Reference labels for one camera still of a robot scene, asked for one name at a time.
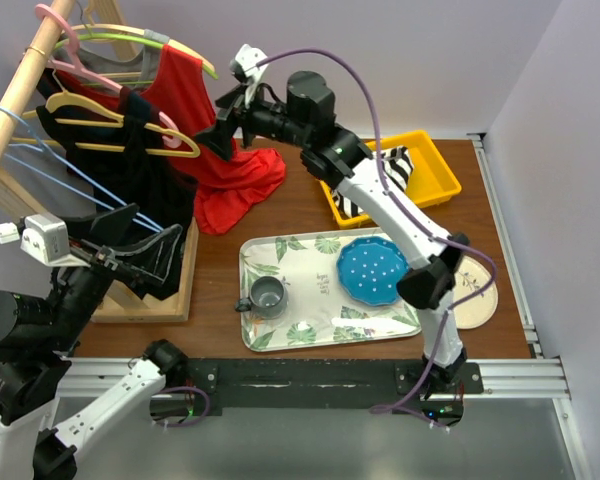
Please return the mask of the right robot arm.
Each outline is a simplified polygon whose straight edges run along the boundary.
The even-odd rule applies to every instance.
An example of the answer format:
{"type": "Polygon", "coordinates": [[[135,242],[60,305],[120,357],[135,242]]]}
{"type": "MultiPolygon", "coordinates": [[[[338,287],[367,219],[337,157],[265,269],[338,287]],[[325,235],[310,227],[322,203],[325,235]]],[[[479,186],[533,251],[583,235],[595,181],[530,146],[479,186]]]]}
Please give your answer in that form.
{"type": "Polygon", "coordinates": [[[468,238],[438,226],[385,179],[379,156],[337,123],[335,94],[320,74],[292,74],[283,102],[266,100],[262,90],[247,79],[218,99],[215,122],[195,134],[196,143],[224,161],[233,156],[237,130],[246,145],[261,136],[298,147],[312,176],[361,207],[406,257],[409,269],[396,290],[416,310],[425,340],[428,386],[449,392],[460,382],[460,367],[467,359],[451,304],[468,238]]]}

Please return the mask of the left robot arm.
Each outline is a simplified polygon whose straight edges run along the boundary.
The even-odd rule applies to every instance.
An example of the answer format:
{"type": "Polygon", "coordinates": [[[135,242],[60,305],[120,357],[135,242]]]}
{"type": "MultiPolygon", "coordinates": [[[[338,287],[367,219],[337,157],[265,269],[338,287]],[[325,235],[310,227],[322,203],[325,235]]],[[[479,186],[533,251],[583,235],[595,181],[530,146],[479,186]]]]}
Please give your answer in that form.
{"type": "Polygon", "coordinates": [[[129,204],[82,218],[40,213],[0,224],[0,243],[18,242],[52,270],[44,298],[0,291],[0,479],[73,478],[90,442],[119,414],[185,385],[185,354],[158,340],[87,409],[54,428],[44,424],[70,355],[110,286],[160,286],[169,275],[183,229],[172,225],[125,244],[138,213],[129,204]]]}

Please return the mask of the yellow plastic hanger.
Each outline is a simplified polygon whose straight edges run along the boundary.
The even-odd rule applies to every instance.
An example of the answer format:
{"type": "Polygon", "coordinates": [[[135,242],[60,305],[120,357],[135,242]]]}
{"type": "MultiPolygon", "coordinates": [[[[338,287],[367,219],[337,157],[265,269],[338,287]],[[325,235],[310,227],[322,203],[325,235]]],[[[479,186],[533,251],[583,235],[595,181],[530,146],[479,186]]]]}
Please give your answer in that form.
{"type": "MultiPolygon", "coordinates": [[[[88,97],[63,91],[51,95],[45,105],[44,110],[53,113],[63,107],[77,107],[82,110],[86,110],[88,113],[95,114],[99,117],[99,120],[84,120],[84,119],[72,119],[72,118],[54,118],[57,124],[65,126],[78,126],[78,127],[94,127],[94,128],[107,128],[121,130],[125,124],[125,117],[122,114],[107,109],[105,106],[96,102],[95,100],[89,99],[88,97]]],[[[30,132],[31,137],[14,137],[16,142],[34,144],[39,143],[45,147],[61,147],[62,144],[55,140],[42,140],[37,137],[37,132],[31,125],[27,123],[27,120],[33,118],[39,118],[36,110],[25,111],[22,115],[13,115],[13,118],[20,124],[27,128],[30,132]]],[[[153,123],[145,123],[143,126],[144,130],[152,133],[166,136],[167,138],[179,140],[182,144],[187,146],[187,150],[178,150],[175,147],[168,148],[146,148],[146,152],[149,155],[162,156],[162,157],[179,157],[194,159],[200,155],[200,149],[198,145],[188,136],[183,133],[176,131],[174,128],[165,128],[161,125],[153,123]]]]}

